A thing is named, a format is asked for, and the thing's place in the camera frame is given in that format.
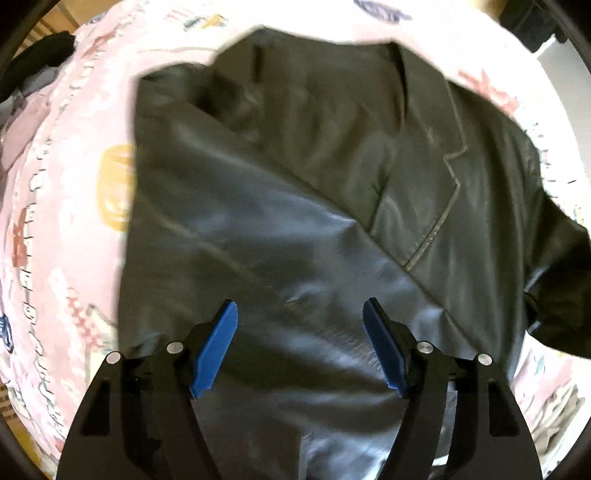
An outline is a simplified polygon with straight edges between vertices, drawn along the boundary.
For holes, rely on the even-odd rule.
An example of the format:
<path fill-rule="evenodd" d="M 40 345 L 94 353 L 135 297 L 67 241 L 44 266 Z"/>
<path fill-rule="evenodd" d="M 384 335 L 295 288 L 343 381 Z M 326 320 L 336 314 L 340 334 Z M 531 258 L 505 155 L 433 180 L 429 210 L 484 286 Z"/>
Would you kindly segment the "black leather jacket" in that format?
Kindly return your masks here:
<path fill-rule="evenodd" d="M 259 30 L 143 76 L 120 348 L 239 325 L 195 412 L 226 479 L 372 479 L 405 401 L 363 302 L 512 374 L 523 338 L 590 353 L 590 240 L 495 105 L 394 43 Z"/>

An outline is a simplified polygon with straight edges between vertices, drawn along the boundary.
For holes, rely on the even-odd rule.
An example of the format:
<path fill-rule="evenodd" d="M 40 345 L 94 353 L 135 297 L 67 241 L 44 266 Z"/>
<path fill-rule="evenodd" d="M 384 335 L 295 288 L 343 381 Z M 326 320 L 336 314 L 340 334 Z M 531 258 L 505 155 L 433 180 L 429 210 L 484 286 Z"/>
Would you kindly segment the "dark clothes pile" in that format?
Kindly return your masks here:
<path fill-rule="evenodd" d="M 74 52 L 75 37 L 67 31 L 51 34 L 17 55 L 1 76 L 1 127 L 25 98 L 52 83 Z"/>

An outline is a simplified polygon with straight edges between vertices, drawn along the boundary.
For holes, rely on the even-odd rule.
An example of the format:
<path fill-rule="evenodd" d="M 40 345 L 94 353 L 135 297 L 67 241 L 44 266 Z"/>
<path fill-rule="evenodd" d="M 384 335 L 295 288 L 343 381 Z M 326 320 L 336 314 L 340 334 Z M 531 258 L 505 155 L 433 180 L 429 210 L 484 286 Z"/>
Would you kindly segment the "pink printed blanket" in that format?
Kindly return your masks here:
<path fill-rule="evenodd" d="M 520 42 L 476 9 L 441 1 L 119 2 L 80 27 L 57 79 L 1 137 L 1 377 L 54 460 L 103 359 L 113 350 L 136 357 L 120 348 L 118 308 L 137 186 L 138 81 L 177 64 L 211 65 L 259 30 L 411 51 L 522 129 L 539 153 L 545 193 L 585 229 L 580 161 L 557 94 Z M 535 438 L 552 434 L 558 398 L 570 419 L 590 413 L 590 353 L 525 335 L 505 375 Z"/>

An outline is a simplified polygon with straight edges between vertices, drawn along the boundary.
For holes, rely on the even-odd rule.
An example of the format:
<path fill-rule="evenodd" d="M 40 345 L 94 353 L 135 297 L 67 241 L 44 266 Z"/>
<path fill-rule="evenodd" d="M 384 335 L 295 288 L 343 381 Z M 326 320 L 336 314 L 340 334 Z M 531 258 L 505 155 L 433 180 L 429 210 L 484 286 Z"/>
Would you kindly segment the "black garment top right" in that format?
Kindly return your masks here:
<path fill-rule="evenodd" d="M 567 42 L 567 35 L 540 1 L 509 0 L 499 21 L 532 53 L 536 53 L 551 37 L 561 44 Z"/>

